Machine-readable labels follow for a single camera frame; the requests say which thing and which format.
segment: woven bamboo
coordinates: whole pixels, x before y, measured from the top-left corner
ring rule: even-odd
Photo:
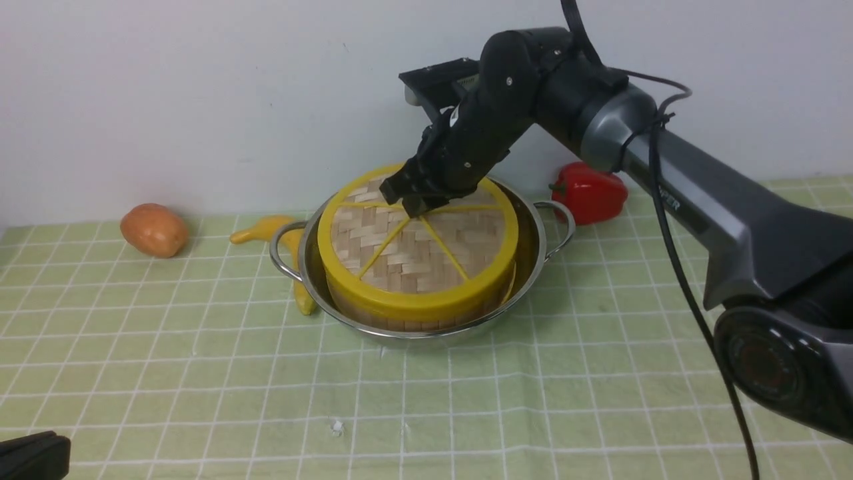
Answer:
[[[508,217],[492,191],[480,187],[418,219],[401,205],[387,205],[379,174],[352,189],[334,210],[331,242],[340,264],[361,282],[385,292],[423,295],[453,290],[489,267],[501,249]],[[461,325],[500,305],[512,280],[512,268],[499,288],[476,305],[435,321],[389,318],[362,308],[357,299],[330,292],[338,308],[352,318],[387,330],[429,331]]]

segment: yellow toy banana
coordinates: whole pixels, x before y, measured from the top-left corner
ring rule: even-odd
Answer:
[[[280,228],[293,221],[293,217],[288,217],[286,215],[271,215],[269,217],[263,217],[258,220],[258,223],[250,228],[236,231],[231,234],[230,240],[235,245],[250,242],[252,240],[263,240],[268,243]],[[284,243],[290,251],[290,256],[293,258],[293,267],[297,271],[299,270],[299,263],[296,259],[299,258],[299,240],[301,237],[301,229],[289,231],[281,237],[281,242]],[[317,306],[314,299],[308,295],[308,290],[306,290],[305,286],[300,282],[295,282],[293,284],[293,298],[296,301],[297,307],[299,307],[299,311],[302,312],[303,315],[311,315]]]
[[[245,230],[235,231],[231,234],[231,242],[235,245],[246,243],[251,240],[263,240],[267,243],[272,240],[278,229],[293,222],[293,217],[287,215],[271,215],[258,220],[258,223]]]

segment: white debris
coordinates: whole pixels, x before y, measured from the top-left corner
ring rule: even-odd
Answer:
[[[341,436],[344,435],[344,422],[340,420],[335,420],[332,424],[332,436]]]

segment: potato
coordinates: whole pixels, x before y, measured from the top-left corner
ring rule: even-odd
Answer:
[[[121,235],[132,247],[157,258],[171,258],[181,251],[189,231],[181,217],[157,203],[135,206],[121,219]]]

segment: white wall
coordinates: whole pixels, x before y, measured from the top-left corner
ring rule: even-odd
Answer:
[[[674,132],[754,177],[853,172],[853,3],[580,4],[605,62],[695,89]],[[398,73],[562,24],[559,0],[0,1],[0,224],[315,208],[413,153]],[[495,175],[571,159],[535,128]]]

